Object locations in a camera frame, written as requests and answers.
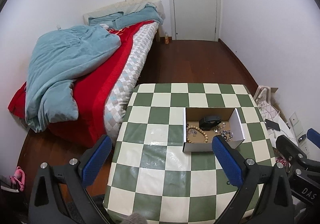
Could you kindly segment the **teal pillow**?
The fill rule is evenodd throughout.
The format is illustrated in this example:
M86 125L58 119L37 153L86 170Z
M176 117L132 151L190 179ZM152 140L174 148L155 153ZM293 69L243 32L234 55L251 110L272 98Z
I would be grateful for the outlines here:
M99 25L104 29L121 30L125 27L145 21L155 21L161 25L163 24L163 19L156 11L156 8L149 4L147 4L142 10L130 14L117 12L99 18L89 18L88 24L89 26Z

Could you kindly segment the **checkered patterned mattress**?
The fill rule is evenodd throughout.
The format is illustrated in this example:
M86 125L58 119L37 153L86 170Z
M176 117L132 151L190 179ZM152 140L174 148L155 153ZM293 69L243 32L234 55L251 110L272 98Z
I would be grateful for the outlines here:
M145 64L159 23L145 24L133 35L133 44L125 66L110 92L104 107L104 127L115 144L124 120L127 104Z

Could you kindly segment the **white plastic bag red print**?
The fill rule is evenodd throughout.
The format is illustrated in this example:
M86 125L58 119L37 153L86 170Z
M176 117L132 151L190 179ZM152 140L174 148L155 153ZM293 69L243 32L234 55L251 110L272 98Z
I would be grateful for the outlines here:
M276 163L281 163L284 168L289 169L290 164L287 160L285 160L281 156L275 157L275 159L276 159Z

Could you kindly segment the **white cardboard box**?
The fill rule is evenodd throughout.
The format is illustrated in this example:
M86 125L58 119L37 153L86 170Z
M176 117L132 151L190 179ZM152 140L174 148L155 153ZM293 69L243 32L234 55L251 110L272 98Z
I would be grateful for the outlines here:
M199 121L211 115L220 116L221 123L210 131L200 129ZM234 149L246 139L236 108L185 108L183 119L183 152L210 152L213 138L217 135L222 136Z

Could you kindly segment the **black smartwatch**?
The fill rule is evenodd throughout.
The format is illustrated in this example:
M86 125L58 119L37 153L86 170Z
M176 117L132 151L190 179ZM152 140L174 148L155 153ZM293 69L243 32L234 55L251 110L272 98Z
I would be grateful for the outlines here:
M218 115L205 116L199 121L200 129L210 131L221 123L221 117Z

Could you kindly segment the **red bed sheet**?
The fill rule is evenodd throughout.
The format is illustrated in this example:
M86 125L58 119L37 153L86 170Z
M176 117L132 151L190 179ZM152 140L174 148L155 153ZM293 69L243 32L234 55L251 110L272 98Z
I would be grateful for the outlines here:
M101 135L106 134L105 102L127 62L133 44L133 35L141 26L151 22L153 21L140 22L121 30L105 29L120 37L121 46L107 61L73 82L73 98L79 110L78 119L51 123L46 129L56 136L87 148L92 147ZM25 122L26 84L27 81L15 93L8 105L8 110L29 127Z

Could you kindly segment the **orange bottle on floor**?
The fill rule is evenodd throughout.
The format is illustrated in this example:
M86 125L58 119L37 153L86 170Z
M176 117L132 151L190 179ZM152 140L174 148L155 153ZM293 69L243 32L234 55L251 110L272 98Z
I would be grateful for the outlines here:
M164 42L165 42L165 44L169 44L170 43L169 35L168 35L167 32L165 32Z

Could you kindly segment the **wall power sockets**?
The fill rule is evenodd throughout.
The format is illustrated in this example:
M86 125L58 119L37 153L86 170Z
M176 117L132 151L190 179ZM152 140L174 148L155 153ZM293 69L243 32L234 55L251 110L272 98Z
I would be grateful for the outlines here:
M308 149L307 139L305 139L304 141L302 141L300 143L298 142L298 138L306 133L303 129L301 121L299 120L299 118L295 112L290 116L289 121L292 126L292 131L294 133L294 136L296 138L298 146L306 155L308 155L309 149Z

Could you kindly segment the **green white checkered tablecloth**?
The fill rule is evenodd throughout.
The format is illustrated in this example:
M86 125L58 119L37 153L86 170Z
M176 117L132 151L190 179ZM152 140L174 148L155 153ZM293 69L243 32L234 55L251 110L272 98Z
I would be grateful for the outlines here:
M115 223L132 213L148 223L213 223L236 192L212 152L183 152L185 108L236 109L239 152L275 163L262 116L247 87L171 83L135 87L116 141L103 206Z

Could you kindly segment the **pink slipper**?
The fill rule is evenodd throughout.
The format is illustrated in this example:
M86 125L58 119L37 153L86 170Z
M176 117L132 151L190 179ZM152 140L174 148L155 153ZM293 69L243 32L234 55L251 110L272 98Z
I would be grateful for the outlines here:
M24 191L25 173L21 167L17 166L14 174L10 177L11 187L18 191Z

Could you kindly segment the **teal blue duvet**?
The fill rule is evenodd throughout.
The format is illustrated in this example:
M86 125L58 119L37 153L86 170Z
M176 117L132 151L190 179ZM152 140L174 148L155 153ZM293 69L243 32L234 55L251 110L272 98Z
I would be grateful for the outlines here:
M76 121L73 82L108 60L120 37L101 26L78 25L48 32L36 42L27 76L25 122L35 132L51 123Z

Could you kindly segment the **white door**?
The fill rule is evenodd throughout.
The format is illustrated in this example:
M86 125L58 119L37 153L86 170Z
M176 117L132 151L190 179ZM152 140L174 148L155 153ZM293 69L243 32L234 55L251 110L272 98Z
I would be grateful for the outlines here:
M172 39L217 41L221 0L169 0Z

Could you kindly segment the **black charger plug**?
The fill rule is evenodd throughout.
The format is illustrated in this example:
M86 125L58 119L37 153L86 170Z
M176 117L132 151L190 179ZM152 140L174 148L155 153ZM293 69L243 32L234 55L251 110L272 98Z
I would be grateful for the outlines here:
M298 142L300 143L300 142L304 141L305 139L306 139L306 134L303 134L302 136L300 136L298 138Z

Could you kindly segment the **black smartphone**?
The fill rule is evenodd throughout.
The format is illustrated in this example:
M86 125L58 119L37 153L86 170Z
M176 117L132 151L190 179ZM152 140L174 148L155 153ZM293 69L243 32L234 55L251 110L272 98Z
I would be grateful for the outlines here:
M266 125L267 129L280 131L279 124L274 121L271 121L269 119L265 119L265 125Z

